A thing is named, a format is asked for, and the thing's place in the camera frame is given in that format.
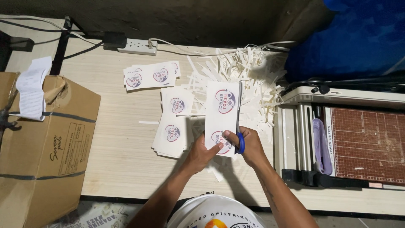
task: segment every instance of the table top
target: table top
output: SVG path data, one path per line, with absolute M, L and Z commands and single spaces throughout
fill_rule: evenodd
M 61 27 L 63 27 L 63 24 L 65 23 L 64 19 L 51 19 L 51 18 L 47 19 Z M 59 30 L 54 25 L 43 21 L 10 20 L 10 19 L 2 19 L 2 20 L 22 24 L 25 26 L 31 26 L 35 28 Z M 35 42 L 32 52 L 13 51 L 11 53 L 9 63 L 6 68 L 6 72 L 18 72 L 18 71 L 23 72 L 28 69 L 28 67 L 31 65 L 31 60 L 33 59 L 47 56 L 51 56 L 53 59 L 55 57 L 56 49 L 58 47 L 60 38 L 60 32 L 41 32 L 5 23 L 0 23 L 0 30 L 7 33 L 9 36 L 26 37 L 30 38 Z
M 70 38 L 66 56 L 92 44 Z M 214 53 L 210 47 L 183 47 L 190 51 Z M 169 45 L 160 50 L 177 52 Z M 206 59 L 191 57 L 193 61 Z M 157 156 L 151 149 L 157 125 L 139 124 L 140 120 L 158 121 L 160 89 L 126 93 L 123 69 L 134 64 L 151 64 L 178 60 L 181 79 L 188 83 L 192 68 L 185 55 L 158 51 L 157 56 L 125 54 L 98 47 L 88 53 L 63 61 L 61 75 L 101 95 L 93 142 L 83 184 L 82 195 L 147 199 L 179 165 L 177 160 Z M 273 146 L 262 138 L 266 155 L 273 162 Z M 205 170 L 194 175 L 180 198 L 207 191 L 237 199 L 248 206 L 269 207 L 255 172 L 239 157 L 225 180 L 217 182 Z M 343 211 L 405 215 L 405 192 L 380 189 L 311 189 L 291 188 L 309 210 Z

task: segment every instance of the stack of stickers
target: stack of stickers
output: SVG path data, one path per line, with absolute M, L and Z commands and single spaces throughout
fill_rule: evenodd
M 162 88 L 163 113 L 152 148 L 161 156 L 179 158 L 194 137 L 190 125 L 194 95 L 180 86 Z
M 223 132 L 236 132 L 239 102 L 239 83 L 208 82 L 205 103 L 205 147 L 208 149 L 218 143 L 224 147 L 217 155 L 234 157 L 235 147 L 227 141 Z
M 177 77 L 180 77 L 178 61 L 133 65 L 124 69 L 124 85 L 127 91 L 174 86 Z

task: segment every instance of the blue fabric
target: blue fabric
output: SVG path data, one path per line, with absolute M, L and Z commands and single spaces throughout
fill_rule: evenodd
M 339 12 L 327 29 L 290 50 L 285 64 L 289 82 L 381 75 L 405 56 L 405 0 L 324 3 Z M 400 69 L 405 69 L 405 61 Z

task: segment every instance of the black cable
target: black cable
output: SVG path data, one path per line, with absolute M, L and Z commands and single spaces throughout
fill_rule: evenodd
M 17 23 L 5 21 L 5 20 L 0 20 L 0 22 L 10 24 L 10 25 L 15 25 L 15 26 L 18 26 L 18 27 L 37 30 L 37 31 L 41 31 L 41 32 L 62 32 L 62 31 L 67 31 L 67 32 L 105 32 L 105 31 L 82 31 L 82 30 L 70 30 L 70 29 L 69 30 L 49 30 L 49 29 L 42 29 L 42 28 L 34 28 L 34 27 L 31 27 L 31 26 L 17 24 Z
M 94 49 L 100 47 L 102 44 L 103 44 L 103 41 L 101 41 L 101 42 L 99 42 L 98 44 L 94 45 L 93 47 L 88 48 L 88 49 L 86 49 L 86 50 L 83 50 L 83 51 L 81 51 L 81 52 L 77 52 L 77 53 L 75 53 L 75 54 L 73 54 L 73 55 L 65 56 L 65 57 L 63 57 L 63 59 L 61 59 L 61 60 L 65 60 L 65 59 L 68 59 L 68 58 L 71 58 L 71 57 L 75 57 L 75 56 L 81 55 L 81 54 L 83 54 L 83 53 L 89 52 L 89 51 L 91 51 L 91 50 L 94 50 Z

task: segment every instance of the wall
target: wall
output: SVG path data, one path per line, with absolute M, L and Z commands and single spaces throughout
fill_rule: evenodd
M 0 0 L 0 6 L 1 14 L 69 15 L 86 30 L 204 46 L 303 40 L 333 15 L 322 0 Z

